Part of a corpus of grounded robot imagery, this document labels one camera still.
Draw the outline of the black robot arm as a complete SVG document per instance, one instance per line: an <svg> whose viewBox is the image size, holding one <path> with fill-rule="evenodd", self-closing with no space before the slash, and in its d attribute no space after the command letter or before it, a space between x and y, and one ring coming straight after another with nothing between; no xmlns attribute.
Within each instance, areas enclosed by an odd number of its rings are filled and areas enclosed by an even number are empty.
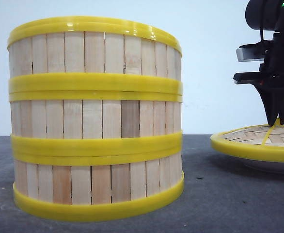
<svg viewBox="0 0 284 233"><path fill-rule="evenodd" d="M284 124L284 0L251 0L245 17L247 24L262 34L273 31L272 40L253 44L255 59L263 58L259 71L250 74L249 83L259 92L269 125L277 118Z"/></svg>

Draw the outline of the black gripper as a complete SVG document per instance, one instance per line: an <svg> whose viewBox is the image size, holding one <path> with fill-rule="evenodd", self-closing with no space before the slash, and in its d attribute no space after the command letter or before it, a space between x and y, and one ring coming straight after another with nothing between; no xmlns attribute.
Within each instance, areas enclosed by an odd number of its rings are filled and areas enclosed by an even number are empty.
<svg viewBox="0 0 284 233"><path fill-rule="evenodd" d="M279 114L280 124L284 125L284 32L273 34L272 40L259 42L260 53L264 55L264 63L259 71L264 73L263 78L254 81L264 105L267 122L273 126ZM279 107L278 95L281 93Z"/></svg>

